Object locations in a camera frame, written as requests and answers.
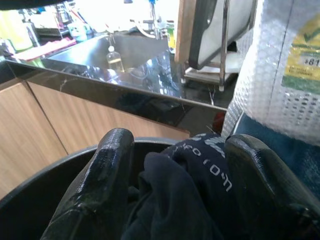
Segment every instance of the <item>dark cloth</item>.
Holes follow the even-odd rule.
[[[149,153],[122,239],[246,239],[223,147],[219,135],[200,134]]]

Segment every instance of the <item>kitchen counter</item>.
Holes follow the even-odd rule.
[[[121,54],[125,72],[108,69],[111,44]],[[99,36],[31,61],[7,57],[17,78],[159,123],[207,132],[217,112],[225,112],[235,81],[218,86],[185,82],[166,40],[142,36]]]

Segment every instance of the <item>bubble wrap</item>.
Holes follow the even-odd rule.
[[[230,135],[244,111],[276,132],[320,146],[320,96],[282,86],[294,38],[319,13],[318,0],[258,1],[252,45],[225,117],[223,137]]]

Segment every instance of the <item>black bucket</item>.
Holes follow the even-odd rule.
[[[160,153],[175,143],[165,138],[136,138],[130,185],[137,185],[147,153]],[[68,186],[96,149],[92,146],[55,162],[0,200],[0,240],[40,239]]]

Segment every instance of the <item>stainless steel counter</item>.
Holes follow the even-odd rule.
[[[110,42],[121,54],[125,72],[108,69]],[[213,84],[183,83],[182,67],[174,63],[167,41],[142,36],[99,36],[50,56],[6,61],[16,77],[191,134],[208,131],[216,112],[227,110],[235,87],[233,81],[219,92]],[[203,122],[188,122],[192,112]]]

